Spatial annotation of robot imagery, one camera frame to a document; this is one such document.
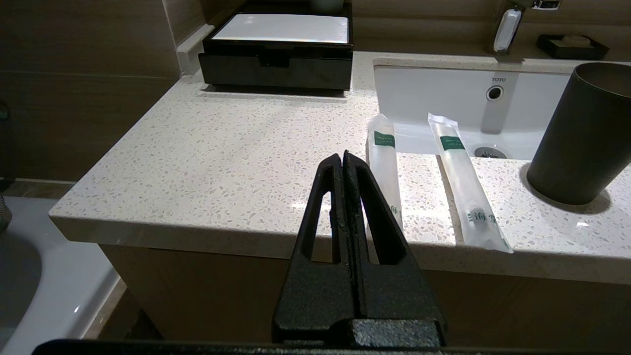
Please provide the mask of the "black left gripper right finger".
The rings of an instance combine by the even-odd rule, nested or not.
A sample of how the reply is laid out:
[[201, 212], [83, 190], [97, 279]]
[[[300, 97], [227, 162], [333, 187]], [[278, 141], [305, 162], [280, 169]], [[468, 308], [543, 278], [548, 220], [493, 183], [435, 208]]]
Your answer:
[[365, 319], [441, 321], [434, 294], [368, 164], [344, 153], [356, 311]]

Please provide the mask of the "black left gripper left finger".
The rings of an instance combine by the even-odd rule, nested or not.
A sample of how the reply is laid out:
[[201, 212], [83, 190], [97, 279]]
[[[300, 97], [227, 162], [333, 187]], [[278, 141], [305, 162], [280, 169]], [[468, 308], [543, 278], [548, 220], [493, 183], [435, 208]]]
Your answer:
[[[331, 195], [331, 263], [311, 257], [322, 199]], [[273, 341], [325, 343], [331, 326], [353, 317], [353, 285], [348, 229], [343, 202], [342, 164], [338, 154], [317, 167], [284, 285], [273, 317]]]

